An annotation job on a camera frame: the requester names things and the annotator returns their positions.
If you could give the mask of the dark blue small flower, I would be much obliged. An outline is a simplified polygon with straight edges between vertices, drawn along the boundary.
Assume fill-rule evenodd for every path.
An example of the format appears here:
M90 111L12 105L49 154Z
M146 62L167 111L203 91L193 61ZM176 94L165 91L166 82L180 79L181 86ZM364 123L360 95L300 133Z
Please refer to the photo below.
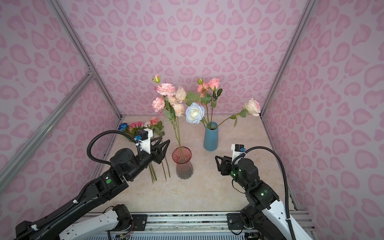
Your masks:
M122 123L119 125L118 130L121 132L129 131L129 125L127 123Z

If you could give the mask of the pink spray rose branch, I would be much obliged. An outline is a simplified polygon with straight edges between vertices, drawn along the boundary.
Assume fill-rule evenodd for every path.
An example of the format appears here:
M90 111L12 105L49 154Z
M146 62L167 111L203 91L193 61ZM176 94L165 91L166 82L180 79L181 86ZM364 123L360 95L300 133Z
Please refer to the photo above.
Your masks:
M207 109L207 127L214 130L217 127L213 126L213 112L217 107L218 98L223 92L223 89L220 88L220 79L213 78L205 82L202 78L198 78L197 83L197 91L201 95L200 102Z

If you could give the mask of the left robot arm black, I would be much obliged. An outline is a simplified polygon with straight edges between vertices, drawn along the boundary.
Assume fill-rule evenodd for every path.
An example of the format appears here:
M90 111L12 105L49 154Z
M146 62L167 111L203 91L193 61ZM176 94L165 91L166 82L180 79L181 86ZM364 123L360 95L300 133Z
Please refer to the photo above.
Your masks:
M124 148L108 161L110 168L91 180L79 194L62 207L35 222L17 225L18 240L84 240L105 231L125 231L134 228L134 220L125 205L116 205L104 214L80 222L91 210L112 200L125 189L150 163L161 164L170 141L147 137L134 141L137 154Z

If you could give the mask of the peach spray rose branch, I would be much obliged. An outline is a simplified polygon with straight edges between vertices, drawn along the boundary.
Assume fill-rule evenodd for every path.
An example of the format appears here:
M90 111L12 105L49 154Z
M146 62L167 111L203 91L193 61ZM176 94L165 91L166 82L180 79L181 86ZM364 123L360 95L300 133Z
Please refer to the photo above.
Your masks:
M178 142L178 152L180 154L180 161L185 158L185 154L182 149L181 144L181 134L180 134L180 121L179 117L184 115L185 107L179 103L176 97L167 97L168 107L170 112L170 122L173 125L173 129L175 132L175 137Z

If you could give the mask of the large peach pink rose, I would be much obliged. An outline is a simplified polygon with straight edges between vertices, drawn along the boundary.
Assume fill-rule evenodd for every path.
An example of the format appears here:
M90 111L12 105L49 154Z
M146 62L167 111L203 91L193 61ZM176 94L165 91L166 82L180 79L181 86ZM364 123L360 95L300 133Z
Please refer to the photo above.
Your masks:
M224 122L227 120L233 120L234 121L234 128L238 124L238 118L246 118L248 115L252 115L254 117L259 117L261 114L261 106L260 103L255 100L254 98L251 98L242 108L242 110L236 114L231 115L230 117L224 119L221 123L218 124L220 127Z

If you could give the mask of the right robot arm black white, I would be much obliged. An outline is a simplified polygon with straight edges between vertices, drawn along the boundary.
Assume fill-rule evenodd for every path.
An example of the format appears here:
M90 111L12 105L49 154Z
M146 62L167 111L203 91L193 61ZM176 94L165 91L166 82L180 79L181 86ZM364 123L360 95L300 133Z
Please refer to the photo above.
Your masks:
M277 193L260 179L254 162L242 158L232 166L230 157L215 156L218 171L231 176L243 189L249 204L240 216L245 228L257 230L268 240L310 240L311 236L289 214Z

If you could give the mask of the dark red glass vase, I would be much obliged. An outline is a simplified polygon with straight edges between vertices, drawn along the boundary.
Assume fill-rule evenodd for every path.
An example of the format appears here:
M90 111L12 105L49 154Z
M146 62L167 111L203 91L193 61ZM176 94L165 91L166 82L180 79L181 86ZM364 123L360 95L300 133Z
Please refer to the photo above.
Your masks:
M176 173L180 179L186 180L193 175L192 152L189 148L176 148L172 153L172 159L177 164Z

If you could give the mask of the teal ceramic vase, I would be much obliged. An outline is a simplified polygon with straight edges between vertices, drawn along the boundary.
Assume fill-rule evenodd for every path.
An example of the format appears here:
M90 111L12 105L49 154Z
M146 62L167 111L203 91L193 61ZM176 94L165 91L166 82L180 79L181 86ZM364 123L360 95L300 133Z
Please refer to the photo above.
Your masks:
M207 151L215 151L219 144L219 127L216 122L210 122L205 129L204 148Z

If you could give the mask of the light blue white rose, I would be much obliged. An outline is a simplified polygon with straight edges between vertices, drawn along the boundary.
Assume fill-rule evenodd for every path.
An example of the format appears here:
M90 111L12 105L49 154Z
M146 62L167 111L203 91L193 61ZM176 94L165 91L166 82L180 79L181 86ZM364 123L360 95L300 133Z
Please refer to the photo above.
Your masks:
M197 103L192 103L186 110L186 121L190 124L203 124L204 128L207 127L207 120L205 118L206 110L204 107Z

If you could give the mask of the pink peony flower stem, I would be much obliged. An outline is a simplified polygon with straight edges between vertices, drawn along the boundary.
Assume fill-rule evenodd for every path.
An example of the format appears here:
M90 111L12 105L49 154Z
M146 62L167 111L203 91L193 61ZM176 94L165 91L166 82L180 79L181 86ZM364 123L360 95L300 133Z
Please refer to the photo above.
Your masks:
M162 114L166 118L166 120L170 122L170 112L167 97L174 97L178 88L176 88L171 83L161 83L160 75L155 75L153 77L153 82L157 84L157 86L155 87L155 91L159 94L159 97L156 97L152 101L152 108L155 113Z

